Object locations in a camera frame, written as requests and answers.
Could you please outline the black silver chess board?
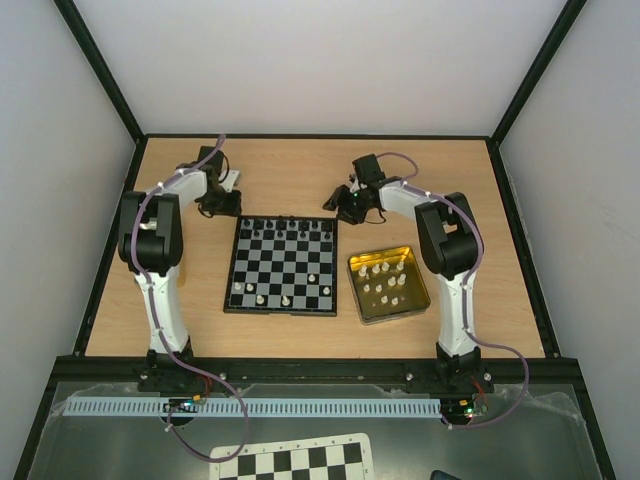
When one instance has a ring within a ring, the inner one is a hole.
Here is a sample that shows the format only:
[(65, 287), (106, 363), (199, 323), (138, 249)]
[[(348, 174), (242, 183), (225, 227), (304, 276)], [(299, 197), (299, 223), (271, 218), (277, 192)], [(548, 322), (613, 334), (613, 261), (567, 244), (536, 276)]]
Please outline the black silver chess board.
[[(334, 218), (243, 215), (235, 228), (223, 311), (334, 317), (337, 258)], [(315, 283), (308, 283), (309, 274), (316, 275)], [(253, 292), (246, 292), (247, 284)], [(322, 293), (325, 286), (329, 295)], [(289, 297), (289, 306), (282, 305), (282, 296)]]

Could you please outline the gold tin with pieces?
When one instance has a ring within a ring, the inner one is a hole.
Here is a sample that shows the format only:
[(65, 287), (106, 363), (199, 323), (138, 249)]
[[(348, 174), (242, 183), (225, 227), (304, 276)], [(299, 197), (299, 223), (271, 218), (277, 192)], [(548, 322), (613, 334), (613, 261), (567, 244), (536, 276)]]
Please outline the gold tin with pieces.
[(355, 304), (364, 325), (422, 314), (431, 305), (410, 246), (351, 255), (347, 265)]

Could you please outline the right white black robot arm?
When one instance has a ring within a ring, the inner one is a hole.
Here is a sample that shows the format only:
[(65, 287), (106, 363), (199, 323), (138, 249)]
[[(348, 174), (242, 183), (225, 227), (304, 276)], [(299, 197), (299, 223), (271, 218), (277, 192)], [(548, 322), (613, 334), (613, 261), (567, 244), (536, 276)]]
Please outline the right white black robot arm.
[(353, 167), (350, 183), (336, 187), (323, 209), (351, 225), (364, 223), (371, 209), (415, 222), (422, 260), (439, 282), (436, 379), (447, 391), (462, 391), (482, 377), (473, 287), (484, 243), (468, 200), (460, 192), (436, 194), (411, 185), (409, 177), (387, 176), (375, 154), (354, 160)]

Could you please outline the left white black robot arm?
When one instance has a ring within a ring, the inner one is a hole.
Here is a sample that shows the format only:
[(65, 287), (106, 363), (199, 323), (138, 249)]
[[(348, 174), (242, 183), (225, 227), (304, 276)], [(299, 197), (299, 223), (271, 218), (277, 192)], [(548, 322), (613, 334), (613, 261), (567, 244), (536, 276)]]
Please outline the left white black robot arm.
[(144, 300), (150, 329), (145, 374), (159, 368), (156, 379), (161, 387), (175, 384), (185, 391), (199, 383), (206, 390), (213, 386), (210, 376), (186, 366), (193, 361), (193, 349), (178, 294), (182, 214), (194, 204), (207, 218), (240, 216), (238, 177), (220, 144), (202, 146), (195, 161), (178, 165), (168, 179), (147, 191), (127, 192), (121, 199), (118, 255)]

